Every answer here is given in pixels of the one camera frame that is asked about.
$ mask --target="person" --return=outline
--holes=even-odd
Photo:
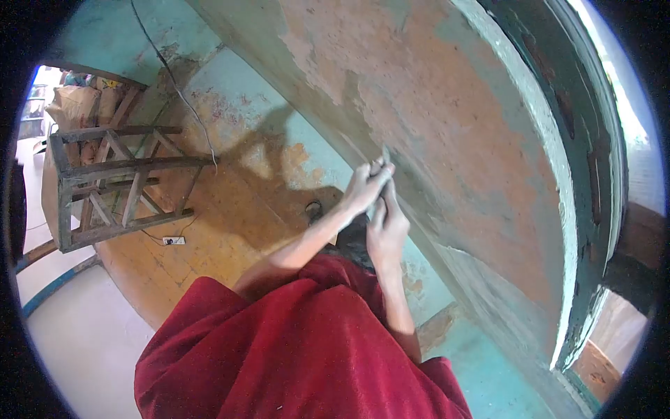
[[[394,171],[357,168],[330,212],[232,289],[198,278],[137,362],[142,417],[471,418],[449,361],[421,362]]]

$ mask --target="wooden stool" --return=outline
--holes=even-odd
[[[126,126],[118,129],[84,128],[51,135],[44,160],[42,208],[58,249],[67,253],[125,233],[193,215],[193,210],[186,208],[186,201],[202,168],[214,162],[211,158],[187,156],[167,137],[169,134],[181,132],[181,127]],[[121,143],[120,137],[143,134],[148,135],[149,142],[145,147],[144,156],[136,158],[128,147]],[[66,155],[66,145],[98,138],[103,138],[103,141],[98,149],[95,163],[72,167]],[[156,153],[161,144],[180,156],[157,158]],[[123,160],[107,161],[110,149],[122,156]],[[197,170],[175,210],[166,213],[144,192],[145,186],[156,185],[159,182],[157,178],[150,178],[149,173],[152,170],[187,167],[195,167]],[[107,182],[109,178],[130,174],[133,175],[132,180]],[[122,221],[118,223],[109,207],[103,202],[101,195],[124,189],[130,189],[130,192]],[[72,203],[77,200],[84,200],[84,204],[80,226],[72,230],[70,226],[71,207]],[[138,201],[146,205],[155,215],[136,219],[135,210]],[[105,225],[100,227],[91,225],[93,208]]]

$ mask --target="blue paint stripe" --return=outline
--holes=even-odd
[[[28,259],[25,255],[16,263],[16,274],[28,267]]]
[[[63,285],[67,284],[72,278],[74,278],[79,272],[96,265],[100,262],[100,259],[98,258],[98,255],[93,255],[83,261],[82,263],[79,263],[77,266],[74,268],[68,270],[66,273],[62,274],[55,280],[51,281],[49,285],[46,287],[42,288],[40,292],[38,292],[33,298],[30,299],[28,303],[23,306],[23,315],[28,318],[35,310],[37,310],[37,307],[42,305],[44,301],[46,301],[47,298],[50,296],[54,295],[54,292],[58,291],[60,287]]]

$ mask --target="hand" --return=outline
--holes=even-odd
[[[359,166],[346,187],[340,206],[352,218],[364,213],[375,203],[394,171],[395,166],[392,163],[384,164],[382,158],[375,160],[372,166],[367,163]]]
[[[384,187],[382,196],[375,203],[375,214],[367,229],[368,254],[382,288],[390,285],[402,286],[400,262],[408,232],[409,220],[400,209],[395,194],[395,183],[390,179]],[[394,284],[385,284],[386,281],[392,281]]]

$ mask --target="power outlet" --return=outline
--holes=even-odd
[[[163,237],[164,245],[185,245],[186,239],[184,236],[165,236]]]

